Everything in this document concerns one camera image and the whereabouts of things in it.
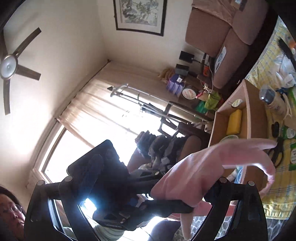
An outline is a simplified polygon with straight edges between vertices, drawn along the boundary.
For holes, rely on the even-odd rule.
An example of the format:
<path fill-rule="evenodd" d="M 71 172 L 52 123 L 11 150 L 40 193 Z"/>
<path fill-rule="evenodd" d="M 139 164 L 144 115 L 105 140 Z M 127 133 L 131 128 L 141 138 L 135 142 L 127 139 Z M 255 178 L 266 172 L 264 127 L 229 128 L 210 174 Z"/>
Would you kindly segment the brown sofa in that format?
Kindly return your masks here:
<path fill-rule="evenodd" d="M 222 89 L 242 64 L 268 11 L 267 1 L 193 1 L 185 41 L 215 60 L 225 46 L 227 54 L 213 84 Z"/>

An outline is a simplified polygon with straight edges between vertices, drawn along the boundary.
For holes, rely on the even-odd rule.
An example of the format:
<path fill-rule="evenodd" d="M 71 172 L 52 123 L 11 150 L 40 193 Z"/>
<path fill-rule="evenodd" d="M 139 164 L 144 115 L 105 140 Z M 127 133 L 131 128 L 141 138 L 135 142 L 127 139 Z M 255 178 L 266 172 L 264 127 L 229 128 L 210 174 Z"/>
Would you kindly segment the black hairbrush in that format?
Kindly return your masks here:
<path fill-rule="evenodd" d="M 287 56 L 287 58 L 291 61 L 293 68 L 295 69 L 296 61 L 289 46 L 284 42 L 282 38 L 277 39 L 277 45 L 280 48 L 281 52 L 283 52 L 283 54 Z"/>

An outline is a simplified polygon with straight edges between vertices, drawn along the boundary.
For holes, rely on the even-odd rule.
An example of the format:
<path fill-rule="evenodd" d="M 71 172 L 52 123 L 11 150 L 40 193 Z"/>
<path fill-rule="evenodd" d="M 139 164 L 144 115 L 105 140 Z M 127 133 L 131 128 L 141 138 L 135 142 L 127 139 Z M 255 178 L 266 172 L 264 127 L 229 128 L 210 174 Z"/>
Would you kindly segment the large cardboard box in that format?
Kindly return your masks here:
<path fill-rule="evenodd" d="M 240 139 L 268 138 L 265 107 L 259 100 L 259 89 L 243 80 L 231 96 L 216 111 L 209 146 L 226 137 L 229 117 L 236 110 L 242 111 Z"/>

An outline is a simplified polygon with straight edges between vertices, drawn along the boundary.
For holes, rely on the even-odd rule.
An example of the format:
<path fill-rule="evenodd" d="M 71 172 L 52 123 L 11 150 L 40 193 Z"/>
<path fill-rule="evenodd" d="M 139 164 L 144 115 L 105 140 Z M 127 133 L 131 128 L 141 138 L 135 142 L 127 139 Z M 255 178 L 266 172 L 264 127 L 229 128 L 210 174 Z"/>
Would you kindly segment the green wet wipes pack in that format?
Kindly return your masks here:
<path fill-rule="evenodd" d="M 291 114 L 284 120 L 282 127 L 285 150 L 289 160 L 288 170 L 295 171 L 295 87 L 290 88 L 287 93 Z"/>

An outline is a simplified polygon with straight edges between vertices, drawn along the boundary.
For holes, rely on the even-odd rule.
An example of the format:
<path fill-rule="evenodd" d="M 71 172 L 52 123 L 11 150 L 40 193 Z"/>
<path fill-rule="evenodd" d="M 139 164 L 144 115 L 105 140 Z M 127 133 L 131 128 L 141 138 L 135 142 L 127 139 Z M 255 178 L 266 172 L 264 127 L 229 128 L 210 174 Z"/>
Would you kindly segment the Olay lotion bottle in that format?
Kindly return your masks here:
<path fill-rule="evenodd" d="M 263 85 L 259 91 L 259 99 L 263 101 L 276 115 L 285 117 L 287 108 L 280 94 L 269 85 Z"/>

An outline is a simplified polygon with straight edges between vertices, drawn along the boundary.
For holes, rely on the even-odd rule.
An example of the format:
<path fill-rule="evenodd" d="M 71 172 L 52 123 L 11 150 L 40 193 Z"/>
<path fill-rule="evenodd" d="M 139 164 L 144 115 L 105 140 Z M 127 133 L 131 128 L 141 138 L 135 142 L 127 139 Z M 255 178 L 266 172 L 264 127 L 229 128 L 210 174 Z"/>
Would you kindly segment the blue white paper on sofa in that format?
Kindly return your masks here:
<path fill-rule="evenodd" d="M 220 65 L 222 64 L 225 56 L 227 54 L 227 49 L 224 46 L 220 52 L 220 54 L 217 56 L 216 60 L 215 60 L 215 65 L 214 65 L 214 73 L 217 72 L 217 70 L 219 69 Z"/>

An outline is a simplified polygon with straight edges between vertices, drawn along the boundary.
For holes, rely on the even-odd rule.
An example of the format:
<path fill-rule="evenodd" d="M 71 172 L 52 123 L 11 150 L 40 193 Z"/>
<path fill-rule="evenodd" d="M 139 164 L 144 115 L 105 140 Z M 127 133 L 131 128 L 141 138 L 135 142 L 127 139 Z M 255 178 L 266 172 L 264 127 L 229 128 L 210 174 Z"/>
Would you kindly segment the yellow sponge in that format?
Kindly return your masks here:
<path fill-rule="evenodd" d="M 242 111 L 237 109 L 229 116 L 226 135 L 236 135 L 241 129 Z"/>

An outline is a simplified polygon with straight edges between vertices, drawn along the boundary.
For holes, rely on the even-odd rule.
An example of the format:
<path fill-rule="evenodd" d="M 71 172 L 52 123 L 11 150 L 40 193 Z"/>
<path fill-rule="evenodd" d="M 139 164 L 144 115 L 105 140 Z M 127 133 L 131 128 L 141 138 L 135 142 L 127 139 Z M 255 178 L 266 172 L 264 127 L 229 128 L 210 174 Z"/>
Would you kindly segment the pink sock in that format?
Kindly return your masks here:
<path fill-rule="evenodd" d="M 226 169 L 236 166 L 257 166 L 267 176 L 266 186 L 259 195 L 264 197 L 275 181 L 275 167 L 266 149 L 276 146 L 267 138 L 231 139 L 190 154 L 173 166 L 151 190 L 157 200 L 181 200 L 194 210 L 181 214 L 181 227 L 186 240 L 191 237 L 195 216 L 206 216 L 211 204 L 202 198 L 223 176 Z"/>

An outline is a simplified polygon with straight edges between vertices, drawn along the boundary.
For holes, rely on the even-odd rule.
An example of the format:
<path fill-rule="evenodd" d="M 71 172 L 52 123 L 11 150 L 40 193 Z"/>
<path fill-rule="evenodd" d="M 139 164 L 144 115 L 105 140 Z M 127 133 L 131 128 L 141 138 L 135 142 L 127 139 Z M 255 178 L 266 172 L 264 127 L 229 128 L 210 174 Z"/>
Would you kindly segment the black scissors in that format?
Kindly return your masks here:
<path fill-rule="evenodd" d="M 280 130 L 279 122 L 275 122 L 271 125 L 271 133 L 274 138 L 276 138 L 276 146 L 271 148 L 267 154 L 270 157 L 271 161 L 274 164 L 274 167 L 277 169 L 283 161 L 284 158 L 284 149 L 283 149 L 283 136 Z"/>

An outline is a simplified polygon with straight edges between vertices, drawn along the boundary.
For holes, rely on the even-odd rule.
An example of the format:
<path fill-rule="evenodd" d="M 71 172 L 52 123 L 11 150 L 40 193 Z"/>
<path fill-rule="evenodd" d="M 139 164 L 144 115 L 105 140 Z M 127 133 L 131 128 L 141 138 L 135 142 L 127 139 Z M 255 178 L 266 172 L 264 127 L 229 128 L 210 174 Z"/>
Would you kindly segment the ceiling fan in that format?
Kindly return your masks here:
<path fill-rule="evenodd" d="M 8 54 L 4 31 L 1 31 L 1 79 L 3 80 L 3 103 L 5 115 L 10 114 L 10 83 L 14 75 L 20 75 L 39 81 L 41 73 L 22 66 L 18 58 L 27 46 L 41 33 L 40 28 L 36 28 L 12 54 Z"/>

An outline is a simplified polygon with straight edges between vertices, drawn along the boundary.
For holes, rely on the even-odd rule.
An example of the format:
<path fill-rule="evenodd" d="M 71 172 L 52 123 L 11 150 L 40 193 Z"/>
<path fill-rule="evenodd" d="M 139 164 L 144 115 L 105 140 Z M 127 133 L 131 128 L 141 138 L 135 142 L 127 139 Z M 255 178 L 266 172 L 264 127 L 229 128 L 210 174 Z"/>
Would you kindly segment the black speaker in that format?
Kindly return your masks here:
<path fill-rule="evenodd" d="M 195 56 L 193 54 L 190 54 L 185 51 L 180 52 L 179 60 L 187 62 L 187 63 L 193 63 Z"/>

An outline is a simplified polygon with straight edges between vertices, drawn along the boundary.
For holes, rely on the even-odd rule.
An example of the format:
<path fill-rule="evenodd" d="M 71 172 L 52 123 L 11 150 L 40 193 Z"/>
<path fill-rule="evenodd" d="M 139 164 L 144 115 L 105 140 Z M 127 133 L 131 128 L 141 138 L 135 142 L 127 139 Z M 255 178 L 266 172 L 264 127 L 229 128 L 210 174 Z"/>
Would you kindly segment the round cookie tin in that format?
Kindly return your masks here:
<path fill-rule="evenodd" d="M 196 98 L 196 91 L 191 88 L 184 88 L 182 90 L 182 96 L 187 100 L 193 100 Z"/>

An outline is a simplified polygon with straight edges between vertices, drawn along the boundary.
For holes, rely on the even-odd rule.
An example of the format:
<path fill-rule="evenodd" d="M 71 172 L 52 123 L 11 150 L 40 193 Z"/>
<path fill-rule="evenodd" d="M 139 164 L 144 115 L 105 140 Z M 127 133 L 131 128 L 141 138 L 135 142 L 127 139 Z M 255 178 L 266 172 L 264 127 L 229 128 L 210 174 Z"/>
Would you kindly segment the framed wall painting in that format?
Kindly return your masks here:
<path fill-rule="evenodd" d="M 115 0 L 113 8 L 118 31 L 164 35 L 167 1 Z"/>

